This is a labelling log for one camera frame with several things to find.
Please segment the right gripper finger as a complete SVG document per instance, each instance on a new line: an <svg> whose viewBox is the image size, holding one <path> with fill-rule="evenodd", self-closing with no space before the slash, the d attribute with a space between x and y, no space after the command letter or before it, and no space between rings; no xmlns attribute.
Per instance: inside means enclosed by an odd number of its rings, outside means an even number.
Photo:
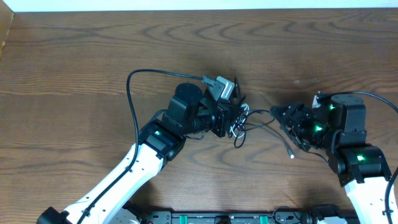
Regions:
<svg viewBox="0 0 398 224"><path fill-rule="evenodd" d="M273 106L270 109L270 113L280 124L289 124L289 109L290 106Z"/></svg>
<svg viewBox="0 0 398 224"><path fill-rule="evenodd" d="M302 138L299 138L295 131L290 128L288 131L290 140L301 150L304 152L309 152L311 146L307 144Z"/></svg>

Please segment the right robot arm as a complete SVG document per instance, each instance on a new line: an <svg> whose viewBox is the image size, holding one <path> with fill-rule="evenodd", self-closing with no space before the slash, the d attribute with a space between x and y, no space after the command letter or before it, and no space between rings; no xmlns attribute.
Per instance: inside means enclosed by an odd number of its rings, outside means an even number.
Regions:
<svg viewBox="0 0 398 224"><path fill-rule="evenodd" d="M360 92L318 93L311 107L303 103L273 106L270 114L299 149L325 152L357 221L397 222L397 172L391 172L381 149L366 141L366 107Z"/></svg>

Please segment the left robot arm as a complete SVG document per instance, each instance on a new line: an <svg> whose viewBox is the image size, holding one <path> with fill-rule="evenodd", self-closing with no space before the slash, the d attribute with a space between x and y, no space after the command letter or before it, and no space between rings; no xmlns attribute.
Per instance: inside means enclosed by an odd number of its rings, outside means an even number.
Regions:
<svg viewBox="0 0 398 224"><path fill-rule="evenodd" d="M59 212L46 209L37 223L111 223L127 201L183 149L188 135L208 131L225 137L243 113L236 83L208 85L201 90L181 83L168 108L136 135L123 160L90 192Z"/></svg>

